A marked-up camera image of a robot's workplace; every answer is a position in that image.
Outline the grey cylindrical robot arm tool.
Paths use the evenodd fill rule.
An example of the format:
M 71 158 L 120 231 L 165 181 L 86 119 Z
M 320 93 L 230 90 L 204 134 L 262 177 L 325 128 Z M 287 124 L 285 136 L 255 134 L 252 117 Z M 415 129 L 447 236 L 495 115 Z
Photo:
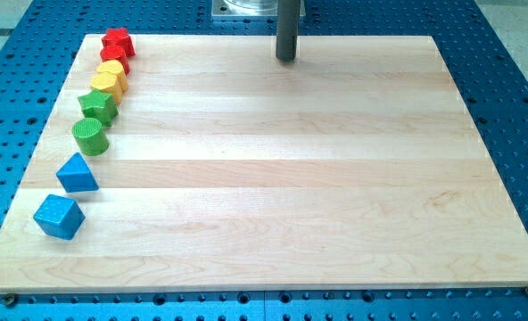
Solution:
M 279 0 L 276 26 L 276 58 L 281 62 L 295 59 L 300 19 L 300 0 Z

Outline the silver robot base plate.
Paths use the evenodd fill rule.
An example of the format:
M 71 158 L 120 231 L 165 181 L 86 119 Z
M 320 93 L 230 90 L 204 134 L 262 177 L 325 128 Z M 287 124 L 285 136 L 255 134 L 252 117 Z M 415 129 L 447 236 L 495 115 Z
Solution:
M 212 0 L 211 18 L 215 21 L 265 20 L 276 18 L 278 7 L 298 5 L 299 17 L 306 16 L 303 0 Z

